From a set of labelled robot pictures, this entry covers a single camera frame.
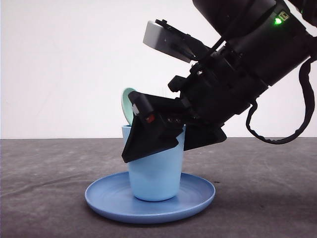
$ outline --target blue saucer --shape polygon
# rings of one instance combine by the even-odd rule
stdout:
[[[128,172],[101,178],[88,186],[85,198],[98,214],[109,219],[138,224],[180,220],[204,210],[213,200],[209,181],[182,173],[178,194],[165,201],[147,202],[133,196]]]

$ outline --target light blue plastic cup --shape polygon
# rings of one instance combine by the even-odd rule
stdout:
[[[123,126],[126,143],[131,126]],[[184,154],[185,126],[177,137],[178,145],[128,163],[129,178],[135,197],[145,201],[163,201],[179,191]]]

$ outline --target white wall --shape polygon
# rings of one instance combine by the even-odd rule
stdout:
[[[175,97],[167,83],[190,65],[142,44],[148,20],[166,19],[211,46],[219,35],[191,0],[2,0],[1,137],[121,137],[125,87]],[[317,30],[308,24],[309,31]],[[266,136],[298,128],[298,69],[266,91],[252,126]],[[317,63],[311,82],[317,92]],[[246,113],[228,136],[251,136]],[[317,115],[303,136],[317,136]]]

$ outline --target gray table surface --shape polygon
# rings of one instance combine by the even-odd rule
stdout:
[[[287,145],[254,138],[185,152],[183,171],[216,187],[203,212],[132,225],[86,204],[94,180],[126,171],[122,139],[1,141],[1,237],[317,238],[317,138]]]

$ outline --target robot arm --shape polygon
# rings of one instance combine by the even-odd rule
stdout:
[[[226,135],[221,127],[250,105],[247,128],[267,143],[287,143],[302,133],[310,122],[315,99],[308,74],[310,64],[316,60],[317,40],[292,15],[285,2],[193,2],[222,37],[210,48],[164,20],[148,23],[145,44],[180,60],[197,63],[187,78],[175,76],[168,84],[172,92],[180,91],[179,98],[139,92],[129,94],[134,119],[122,153],[126,163],[175,147],[176,137],[184,124],[184,150],[223,142]],[[317,26],[314,0],[291,2],[303,11],[304,19]],[[223,41],[226,41],[225,46],[216,51]],[[307,58],[300,72],[306,104],[302,126],[292,136],[279,141],[257,135],[249,126],[257,108],[256,98]]]

